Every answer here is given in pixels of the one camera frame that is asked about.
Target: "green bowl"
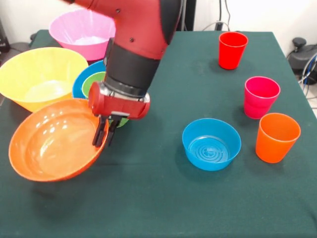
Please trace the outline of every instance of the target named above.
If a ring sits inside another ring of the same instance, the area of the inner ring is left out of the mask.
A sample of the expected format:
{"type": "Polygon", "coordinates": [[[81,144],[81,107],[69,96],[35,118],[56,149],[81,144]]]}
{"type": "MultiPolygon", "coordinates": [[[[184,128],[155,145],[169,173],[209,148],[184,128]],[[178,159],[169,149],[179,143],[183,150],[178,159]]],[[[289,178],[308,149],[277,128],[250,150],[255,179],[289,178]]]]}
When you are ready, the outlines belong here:
{"type": "MultiPolygon", "coordinates": [[[[90,89],[91,85],[93,84],[93,82],[103,81],[103,79],[105,78],[105,75],[106,75],[106,72],[98,72],[98,73],[94,73],[93,75],[86,78],[86,80],[83,83],[83,86],[81,87],[81,90],[86,98],[88,98],[89,89],[90,89]]],[[[129,119],[122,118],[118,127],[124,126],[128,121],[129,121],[129,119]]]]}

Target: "pink bowl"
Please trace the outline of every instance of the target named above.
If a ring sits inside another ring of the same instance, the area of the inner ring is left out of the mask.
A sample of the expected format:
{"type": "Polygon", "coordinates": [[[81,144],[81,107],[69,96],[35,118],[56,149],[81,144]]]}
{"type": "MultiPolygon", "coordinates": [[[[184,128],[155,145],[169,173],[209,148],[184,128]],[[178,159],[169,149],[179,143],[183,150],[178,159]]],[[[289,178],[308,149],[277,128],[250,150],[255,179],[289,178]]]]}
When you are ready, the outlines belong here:
{"type": "Polygon", "coordinates": [[[110,17],[79,9],[57,17],[49,32],[64,48],[80,53],[88,61],[100,60],[105,56],[109,38],[115,35],[115,24],[110,17]]]}

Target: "blue bowl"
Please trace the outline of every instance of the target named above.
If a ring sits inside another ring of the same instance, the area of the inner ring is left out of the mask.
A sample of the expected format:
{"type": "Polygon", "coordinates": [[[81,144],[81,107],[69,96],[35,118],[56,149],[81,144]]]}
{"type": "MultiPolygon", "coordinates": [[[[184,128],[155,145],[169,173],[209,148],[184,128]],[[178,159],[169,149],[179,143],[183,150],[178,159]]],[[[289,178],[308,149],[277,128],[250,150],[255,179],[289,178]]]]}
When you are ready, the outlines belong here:
{"type": "Polygon", "coordinates": [[[92,65],[87,67],[84,71],[82,71],[74,82],[73,90],[72,90],[73,98],[86,99],[86,96],[84,95],[82,90],[85,80],[95,73],[105,72],[105,71],[106,71],[106,66],[104,65],[103,60],[93,63],[92,65]]]}
{"type": "Polygon", "coordinates": [[[197,168],[218,171],[227,167],[241,149],[239,133],[228,123],[211,118],[193,121],[183,131],[188,160],[197,168]]]}

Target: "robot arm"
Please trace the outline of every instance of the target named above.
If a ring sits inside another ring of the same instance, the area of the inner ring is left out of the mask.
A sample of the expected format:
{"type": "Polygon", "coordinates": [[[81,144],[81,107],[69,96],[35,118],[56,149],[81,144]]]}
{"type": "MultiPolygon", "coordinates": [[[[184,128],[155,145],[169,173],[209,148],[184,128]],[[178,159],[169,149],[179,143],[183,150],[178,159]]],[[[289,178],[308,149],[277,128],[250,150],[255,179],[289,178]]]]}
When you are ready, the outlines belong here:
{"type": "Polygon", "coordinates": [[[65,0],[115,20],[103,82],[93,83],[89,105],[100,116],[93,144],[101,145],[103,124],[113,120],[109,142],[122,117],[141,119],[150,107],[148,88],[176,30],[182,0],[65,0]]]}

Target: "yellow bowl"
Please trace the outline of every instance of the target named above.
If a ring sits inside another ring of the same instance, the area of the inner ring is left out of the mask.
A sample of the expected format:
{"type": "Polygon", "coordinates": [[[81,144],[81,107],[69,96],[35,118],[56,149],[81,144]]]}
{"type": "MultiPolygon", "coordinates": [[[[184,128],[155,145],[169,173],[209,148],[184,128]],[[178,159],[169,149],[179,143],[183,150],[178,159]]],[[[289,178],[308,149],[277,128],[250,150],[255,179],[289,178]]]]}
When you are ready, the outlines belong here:
{"type": "Polygon", "coordinates": [[[77,76],[88,66],[79,53],[58,47],[21,53],[0,67],[0,93],[35,112],[71,99],[77,76]]]}

